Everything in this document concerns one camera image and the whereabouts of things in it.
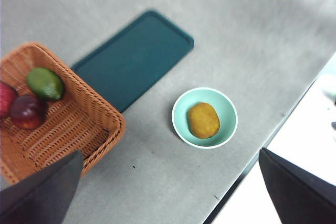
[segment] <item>avocado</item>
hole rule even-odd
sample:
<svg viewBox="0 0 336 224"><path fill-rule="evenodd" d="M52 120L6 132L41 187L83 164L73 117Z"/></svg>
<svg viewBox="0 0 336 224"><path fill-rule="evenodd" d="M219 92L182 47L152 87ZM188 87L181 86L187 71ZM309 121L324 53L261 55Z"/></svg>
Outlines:
<svg viewBox="0 0 336 224"><path fill-rule="evenodd" d="M48 68L34 68L27 75L29 89L39 98L47 101L61 99L64 84L61 78Z"/></svg>

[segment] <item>white floor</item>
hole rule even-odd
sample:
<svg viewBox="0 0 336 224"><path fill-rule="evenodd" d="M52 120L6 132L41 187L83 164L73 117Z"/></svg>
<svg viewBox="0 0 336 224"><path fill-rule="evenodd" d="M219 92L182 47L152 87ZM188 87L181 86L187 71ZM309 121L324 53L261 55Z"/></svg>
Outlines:
<svg viewBox="0 0 336 224"><path fill-rule="evenodd" d="M323 69L268 149L336 185L336 55ZM281 223L256 163L213 224Z"/></svg>

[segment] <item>yellow fruit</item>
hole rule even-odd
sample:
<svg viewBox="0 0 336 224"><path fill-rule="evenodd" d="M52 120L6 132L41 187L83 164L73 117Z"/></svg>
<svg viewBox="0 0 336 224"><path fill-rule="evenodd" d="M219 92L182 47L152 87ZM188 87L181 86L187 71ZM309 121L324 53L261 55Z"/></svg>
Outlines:
<svg viewBox="0 0 336 224"><path fill-rule="evenodd" d="M215 109L205 102L201 102L189 109L188 123L191 133L201 139L216 135L220 126Z"/></svg>

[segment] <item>black object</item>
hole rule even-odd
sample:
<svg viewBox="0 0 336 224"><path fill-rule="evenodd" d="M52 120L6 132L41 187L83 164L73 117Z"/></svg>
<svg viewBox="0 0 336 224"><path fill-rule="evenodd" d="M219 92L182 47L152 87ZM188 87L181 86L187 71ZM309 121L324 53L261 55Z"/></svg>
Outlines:
<svg viewBox="0 0 336 224"><path fill-rule="evenodd" d="M192 37L149 11L72 69L123 112L193 47Z"/></svg>
<svg viewBox="0 0 336 224"><path fill-rule="evenodd" d="M259 165L282 223L336 223L335 186L266 148Z"/></svg>
<svg viewBox="0 0 336 224"><path fill-rule="evenodd" d="M0 192L1 224L60 224L83 167L80 151Z"/></svg>

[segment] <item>gray table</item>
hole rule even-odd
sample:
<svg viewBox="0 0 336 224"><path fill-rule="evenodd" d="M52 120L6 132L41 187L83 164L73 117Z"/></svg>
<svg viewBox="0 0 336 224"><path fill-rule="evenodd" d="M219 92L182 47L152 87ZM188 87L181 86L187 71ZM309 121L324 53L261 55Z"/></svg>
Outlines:
<svg viewBox="0 0 336 224"><path fill-rule="evenodd" d="M334 0L2 0L1 53L36 40L72 65L147 8L194 50L124 116L123 140L79 183L64 223L202 223L335 50ZM184 91L227 94L226 145L199 150L171 124Z"/></svg>

